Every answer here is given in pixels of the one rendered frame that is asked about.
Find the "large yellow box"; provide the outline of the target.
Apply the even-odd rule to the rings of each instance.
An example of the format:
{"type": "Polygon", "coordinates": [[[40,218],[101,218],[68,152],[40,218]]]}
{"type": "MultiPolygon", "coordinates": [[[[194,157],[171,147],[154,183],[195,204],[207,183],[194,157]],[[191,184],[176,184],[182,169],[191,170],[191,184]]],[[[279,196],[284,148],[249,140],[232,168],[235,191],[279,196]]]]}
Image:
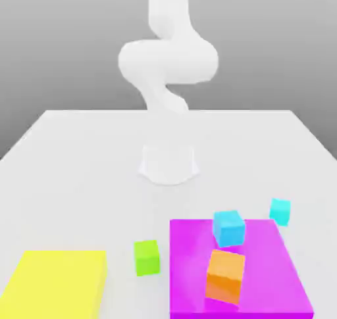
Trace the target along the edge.
{"type": "Polygon", "coordinates": [[[105,251],[25,251],[0,296],[0,319],[99,319],[105,251]]]}

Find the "small orange cube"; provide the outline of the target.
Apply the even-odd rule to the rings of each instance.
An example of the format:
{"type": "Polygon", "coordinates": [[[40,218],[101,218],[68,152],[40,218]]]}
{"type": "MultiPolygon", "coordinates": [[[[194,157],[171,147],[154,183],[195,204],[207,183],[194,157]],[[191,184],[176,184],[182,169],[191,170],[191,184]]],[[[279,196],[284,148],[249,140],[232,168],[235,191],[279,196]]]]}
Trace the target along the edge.
{"type": "Polygon", "coordinates": [[[206,275],[206,298],[238,305],[245,268],[245,256],[214,249],[206,275]]]}

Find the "small blue cube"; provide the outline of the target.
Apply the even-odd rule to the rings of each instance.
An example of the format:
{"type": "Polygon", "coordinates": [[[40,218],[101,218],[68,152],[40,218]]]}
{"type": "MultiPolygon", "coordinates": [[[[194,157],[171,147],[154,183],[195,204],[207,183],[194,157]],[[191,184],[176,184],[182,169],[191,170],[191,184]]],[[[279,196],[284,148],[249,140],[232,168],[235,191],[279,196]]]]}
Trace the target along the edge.
{"type": "Polygon", "coordinates": [[[244,243],[246,223],[237,210],[218,211],[213,215],[213,236],[220,248],[244,243]]]}

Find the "small green cube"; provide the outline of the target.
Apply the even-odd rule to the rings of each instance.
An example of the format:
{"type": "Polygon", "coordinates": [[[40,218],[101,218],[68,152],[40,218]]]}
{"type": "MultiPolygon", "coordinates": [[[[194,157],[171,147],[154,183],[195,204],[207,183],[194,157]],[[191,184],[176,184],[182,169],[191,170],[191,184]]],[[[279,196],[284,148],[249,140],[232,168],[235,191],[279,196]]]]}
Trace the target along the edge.
{"type": "Polygon", "coordinates": [[[134,243],[136,275],[146,276],[161,271],[160,254],[156,240],[136,241],[134,243]]]}

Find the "large magenta box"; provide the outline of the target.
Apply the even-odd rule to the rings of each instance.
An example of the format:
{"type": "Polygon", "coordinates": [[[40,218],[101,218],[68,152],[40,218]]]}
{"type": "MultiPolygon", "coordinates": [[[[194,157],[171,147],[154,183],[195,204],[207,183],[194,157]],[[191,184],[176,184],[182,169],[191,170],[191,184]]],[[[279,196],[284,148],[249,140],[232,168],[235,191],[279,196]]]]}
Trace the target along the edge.
{"type": "Polygon", "coordinates": [[[313,319],[314,310],[273,220],[246,220],[245,256],[237,306],[205,296],[213,222],[170,221],[170,319],[313,319]]]}

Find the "small cyan cube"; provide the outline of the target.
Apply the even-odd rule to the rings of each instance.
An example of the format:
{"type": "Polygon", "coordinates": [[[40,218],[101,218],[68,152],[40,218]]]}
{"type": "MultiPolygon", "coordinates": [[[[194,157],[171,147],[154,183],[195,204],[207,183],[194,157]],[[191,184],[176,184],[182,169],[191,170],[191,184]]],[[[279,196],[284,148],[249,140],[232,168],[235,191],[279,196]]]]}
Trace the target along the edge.
{"type": "Polygon", "coordinates": [[[272,198],[269,218],[279,226],[287,226],[290,220],[290,210],[291,202],[289,200],[272,198]]]}

